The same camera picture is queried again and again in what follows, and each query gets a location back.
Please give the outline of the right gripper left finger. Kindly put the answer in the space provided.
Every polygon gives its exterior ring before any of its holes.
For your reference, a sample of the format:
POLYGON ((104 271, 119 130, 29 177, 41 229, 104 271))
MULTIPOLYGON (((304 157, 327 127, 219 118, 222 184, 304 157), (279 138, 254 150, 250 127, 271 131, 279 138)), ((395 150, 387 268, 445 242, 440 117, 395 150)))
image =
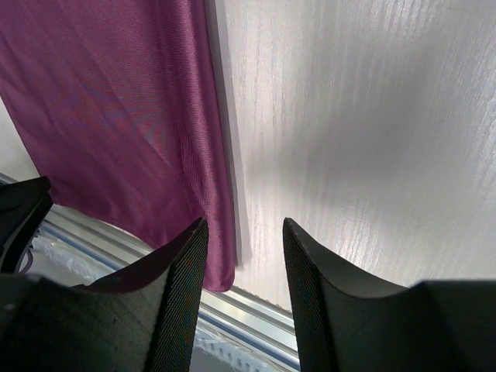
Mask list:
POLYGON ((1 277, 3 371, 186 371, 198 320, 208 224, 89 285, 1 277))

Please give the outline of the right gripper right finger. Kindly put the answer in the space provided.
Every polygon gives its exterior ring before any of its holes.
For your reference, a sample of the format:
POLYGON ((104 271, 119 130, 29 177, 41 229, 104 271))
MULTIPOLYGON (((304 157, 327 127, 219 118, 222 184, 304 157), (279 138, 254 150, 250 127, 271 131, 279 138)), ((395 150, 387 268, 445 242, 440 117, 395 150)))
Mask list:
POLYGON ((493 371, 495 283, 405 288, 283 223, 284 261, 303 371, 493 371))

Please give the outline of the purple satin napkin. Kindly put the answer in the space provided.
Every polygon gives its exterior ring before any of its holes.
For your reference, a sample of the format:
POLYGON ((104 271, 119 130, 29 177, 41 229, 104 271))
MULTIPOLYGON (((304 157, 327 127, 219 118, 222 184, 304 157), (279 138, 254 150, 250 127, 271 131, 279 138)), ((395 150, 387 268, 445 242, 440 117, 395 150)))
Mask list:
POLYGON ((53 200, 152 248, 199 217, 234 282, 233 199, 203 1, 3 1, 1 97, 53 200))

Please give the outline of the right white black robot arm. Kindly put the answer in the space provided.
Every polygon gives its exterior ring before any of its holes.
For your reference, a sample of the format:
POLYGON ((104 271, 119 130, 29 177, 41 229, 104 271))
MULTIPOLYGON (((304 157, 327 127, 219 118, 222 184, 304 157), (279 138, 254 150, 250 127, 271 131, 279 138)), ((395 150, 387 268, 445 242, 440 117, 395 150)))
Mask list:
MULTIPOLYGON (((53 202, 45 177, 1 187, 3 371, 185 371, 207 256, 196 219, 170 243, 88 286, 22 275, 53 202)), ((354 266, 292 219, 284 259, 303 371, 493 371, 495 283, 403 288, 354 266)))

